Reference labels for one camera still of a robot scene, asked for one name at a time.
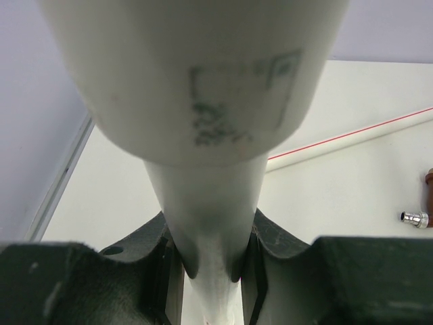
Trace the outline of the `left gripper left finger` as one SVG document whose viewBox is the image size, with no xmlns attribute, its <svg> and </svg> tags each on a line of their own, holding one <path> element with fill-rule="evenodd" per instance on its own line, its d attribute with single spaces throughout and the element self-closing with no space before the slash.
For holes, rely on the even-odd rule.
<svg viewBox="0 0 433 325">
<path fill-rule="evenodd" d="M 1 244 L 2 324 L 180 324 L 183 284 L 163 214 L 101 251 Z"/>
</svg>

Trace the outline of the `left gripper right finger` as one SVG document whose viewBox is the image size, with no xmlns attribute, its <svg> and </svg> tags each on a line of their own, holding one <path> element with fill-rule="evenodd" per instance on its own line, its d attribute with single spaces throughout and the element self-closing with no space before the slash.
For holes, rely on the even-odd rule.
<svg viewBox="0 0 433 325">
<path fill-rule="evenodd" d="M 246 324 L 431 324 L 432 241 L 307 244 L 257 211 L 241 285 Z"/>
</svg>

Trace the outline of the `white PVC pipe frame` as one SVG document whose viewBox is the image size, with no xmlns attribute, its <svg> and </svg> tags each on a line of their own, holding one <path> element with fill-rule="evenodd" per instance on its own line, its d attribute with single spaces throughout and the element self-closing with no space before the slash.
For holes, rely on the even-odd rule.
<svg viewBox="0 0 433 325">
<path fill-rule="evenodd" d="M 347 1 L 40 1 L 101 132 L 143 159 L 207 324 L 232 324 L 272 149 L 325 88 Z"/>
</svg>

